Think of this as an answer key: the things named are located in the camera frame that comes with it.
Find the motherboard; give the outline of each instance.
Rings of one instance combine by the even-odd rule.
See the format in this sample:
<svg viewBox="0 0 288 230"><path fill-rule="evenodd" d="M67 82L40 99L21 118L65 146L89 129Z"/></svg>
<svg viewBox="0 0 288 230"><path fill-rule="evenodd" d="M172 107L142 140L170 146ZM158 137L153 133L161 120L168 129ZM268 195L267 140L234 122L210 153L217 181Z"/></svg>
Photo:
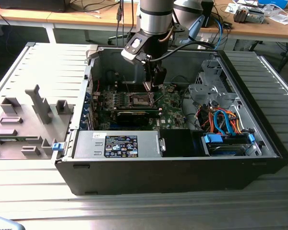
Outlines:
<svg viewBox="0 0 288 230"><path fill-rule="evenodd" d="M180 92L174 86L145 92L127 85L108 85L93 93L92 108L94 130L187 128L180 108Z"/></svg>

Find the blue latch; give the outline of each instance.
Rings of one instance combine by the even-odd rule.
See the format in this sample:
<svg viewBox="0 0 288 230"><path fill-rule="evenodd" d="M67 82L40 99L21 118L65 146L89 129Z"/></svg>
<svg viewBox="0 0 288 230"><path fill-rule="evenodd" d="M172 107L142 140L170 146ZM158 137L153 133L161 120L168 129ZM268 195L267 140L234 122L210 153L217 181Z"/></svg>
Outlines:
<svg viewBox="0 0 288 230"><path fill-rule="evenodd" d="M64 143L54 143L52 145L53 151L63 151L64 150Z"/></svg>
<svg viewBox="0 0 288 230"><path fill-rule="evenodd" d="M251 143L255 142L255 137L253 134L249 134L249 139L250 139Z"/></svg>
<svg viewBox="0 0 288 230"><path fill-rule="evenodd" d="M222 136L219 134L207 134L204 140L206 143L223 143Z"/></svg>

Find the blue cable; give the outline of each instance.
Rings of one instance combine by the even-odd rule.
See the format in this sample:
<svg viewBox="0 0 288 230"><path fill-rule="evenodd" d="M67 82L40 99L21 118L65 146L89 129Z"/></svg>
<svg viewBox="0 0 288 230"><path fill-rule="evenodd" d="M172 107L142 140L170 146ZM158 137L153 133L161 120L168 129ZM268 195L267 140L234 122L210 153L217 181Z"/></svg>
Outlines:
<svg viewBox="0 0 288 230"><path fill-rule="evenodd" d="M221 42L221 38L222 38L222 26L221 26L221 23L217 19L215 19L215 18L213 18L213 19L217 22L217 24L219 25L219 28L220 28L220 38L219 38L219 41L215 47L215 49L217 49L217 47L219 46L219 44Z"/></svg>
<svg viewBox="0 0 288 230"><path fill-rule="evenodd" d="M217 118L217 115L218 115L219 113L223 113L223 114L224 114L225 123L226 123L226 128L227 128L228 132L229 132L231 135L235 136L236 133L234 132L234 130L233 130L232 127L230 126L228 115L227 115L224 111L222 111L222 110L216 111L216 112L215 112L215 115L214 115L214 117L213 117L213 122L214 122L214 124L215 124L215 126L216 126L216 129L219 130L223 135L225 135L225 132L224 132L222 129L220 129L220 127L217 125L217 120L216 120L216 118Z"/></svg>

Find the warning label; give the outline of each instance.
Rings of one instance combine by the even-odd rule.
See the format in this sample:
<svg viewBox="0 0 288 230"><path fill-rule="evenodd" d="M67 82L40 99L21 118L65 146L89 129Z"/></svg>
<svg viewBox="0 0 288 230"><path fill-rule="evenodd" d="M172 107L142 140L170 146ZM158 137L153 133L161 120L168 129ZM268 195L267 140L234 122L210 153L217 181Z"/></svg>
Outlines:
<svg viewBox="0 0 288 230"><path fill-rule="evenodd" d="M138 157L137 136L106 136L105 157Z"/></svg>

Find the wooden table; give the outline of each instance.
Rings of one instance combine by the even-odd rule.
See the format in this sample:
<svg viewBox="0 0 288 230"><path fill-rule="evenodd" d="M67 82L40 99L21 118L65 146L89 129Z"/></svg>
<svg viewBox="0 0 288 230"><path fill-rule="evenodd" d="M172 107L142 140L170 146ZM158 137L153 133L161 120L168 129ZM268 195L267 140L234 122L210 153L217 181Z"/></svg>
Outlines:
<svg viewBox="0 0 288 230"><path fill-rule="evenodd" d="M99 0L83 0L84 5L89 3L99 2ZM220 15L225 18L225 21L232 23L232 30L228 36L230 39L246 39L260 41L278 41L288 42L288 25L282 25L266 18L263 24L258 23L235 23L233 14L223 12L230 0L216 0L216 7ZM103 4L88 7L88 10L103 7L113 4L114 0L106 0ZM76 2L74 8L81 10L80 2ZM0 14L8 20L11 25L21 26L37 26L44 27L47 31L49 41L55 43L54 28L64 29L82 29L82 30L106 30L115 31L117 26L116 13L118 5L100 10L101 18L96 18L84 12L77 12L73 9L68 9L65 13L56 13L48 11L30 11L30 10L4 10L0 9ZM136 25L136 9L134 5L134 25ZM124 4L125 19L124 28L128 31L132 25L131 4ZM0 24L6 24L0 17ZM202 28L199 36L209 38L218 32L216 25L211 23L208 28Z"/></svg>

